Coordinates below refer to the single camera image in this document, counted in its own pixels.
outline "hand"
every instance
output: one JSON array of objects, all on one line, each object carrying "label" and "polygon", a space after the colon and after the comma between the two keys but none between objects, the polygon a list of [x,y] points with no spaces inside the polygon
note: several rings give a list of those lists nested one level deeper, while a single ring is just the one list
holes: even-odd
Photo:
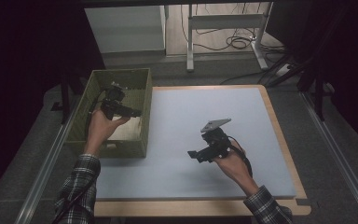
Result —
[{"label": "hand", "polygon": [[129,121],[130,118],[121,117],[120,119],[107,119],[101,109],[97,109],[92,113],[91,123],[89,124],[89,136],[84,149],[84,153],[99,155],[99,147],[110,137],[116,128]]},{"label": "hand", "polygon": [[[231,141],[231,144],[236,148],[241,148],[237,142]],[[225,158],[214,158],[213,161],[217,163],[220,169],[234,180],[247,196],[251,196],[258,192],[258,186],[252,177],[249,175],[248,168],[243,162],[237,152],[230,150]]]}]

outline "table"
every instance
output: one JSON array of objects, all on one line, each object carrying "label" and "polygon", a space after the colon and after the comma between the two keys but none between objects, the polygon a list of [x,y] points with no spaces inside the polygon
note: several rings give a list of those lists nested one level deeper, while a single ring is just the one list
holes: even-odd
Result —
[{"label": "table", "polygon": [[[278,203],[292,209],[295,216],[305,216],[310,213],[307,195],[299,179],[290,151],[285,142],[279,122],[273,111],[267,91],[258,85],[239,86],[194,86],[194,87],[155,87],[154,91],[164,90],[235,90],[243,88],[258,88],[268,116],[277,136],[279,146],[294,182],[296,196],[294,198],[279,199]],[[243,204],[242,199],[193,199],[193,200],[138,200],[138,201],[97,201],[95,204],[96,217],[234,217],[250,216],[250,211]]]}]

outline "green box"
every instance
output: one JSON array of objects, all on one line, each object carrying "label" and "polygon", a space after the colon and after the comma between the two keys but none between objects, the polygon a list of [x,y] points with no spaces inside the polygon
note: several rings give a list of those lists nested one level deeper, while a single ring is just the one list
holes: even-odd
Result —
[{"label": "green box", "polygon": [[81,154],[86,144],[86,122],[90,107],[102,89],[117,83],[126,96],[122,104],[142,111],[139,118],[131,118],[129,122],[117,128],[111,138],[101,146],[101,158],[144,158],[146,157],[147,139],[152,101],[152,78],[150,69],[95,70],[80,99],[69,128],[65,145]]}]

